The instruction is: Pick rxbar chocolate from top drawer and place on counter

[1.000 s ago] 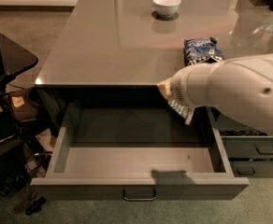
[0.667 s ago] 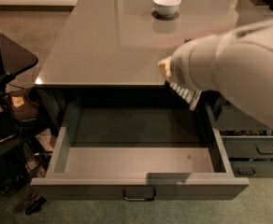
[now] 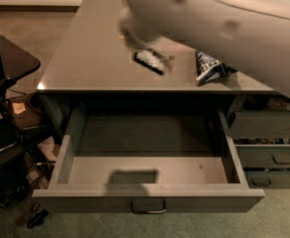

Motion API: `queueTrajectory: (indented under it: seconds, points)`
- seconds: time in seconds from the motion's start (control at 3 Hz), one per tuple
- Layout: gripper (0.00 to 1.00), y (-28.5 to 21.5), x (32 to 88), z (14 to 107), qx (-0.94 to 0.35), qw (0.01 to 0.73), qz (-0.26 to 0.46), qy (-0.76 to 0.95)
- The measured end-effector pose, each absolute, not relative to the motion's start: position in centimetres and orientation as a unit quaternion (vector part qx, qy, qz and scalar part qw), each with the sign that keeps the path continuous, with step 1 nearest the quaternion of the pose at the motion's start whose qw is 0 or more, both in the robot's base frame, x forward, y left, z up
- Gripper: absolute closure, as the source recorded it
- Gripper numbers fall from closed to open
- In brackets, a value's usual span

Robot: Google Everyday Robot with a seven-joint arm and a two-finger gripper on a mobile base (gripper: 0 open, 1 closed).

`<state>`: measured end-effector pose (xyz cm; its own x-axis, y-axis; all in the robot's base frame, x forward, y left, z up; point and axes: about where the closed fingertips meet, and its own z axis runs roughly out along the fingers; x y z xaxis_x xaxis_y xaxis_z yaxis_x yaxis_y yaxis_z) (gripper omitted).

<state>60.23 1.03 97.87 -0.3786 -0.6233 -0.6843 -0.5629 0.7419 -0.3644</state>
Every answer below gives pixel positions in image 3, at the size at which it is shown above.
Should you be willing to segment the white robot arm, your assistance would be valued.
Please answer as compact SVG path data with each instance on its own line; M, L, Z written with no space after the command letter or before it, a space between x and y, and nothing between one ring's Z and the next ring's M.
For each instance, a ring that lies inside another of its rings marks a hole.
M290 98L290 0L126 0L127 45L161 37L223 61Z

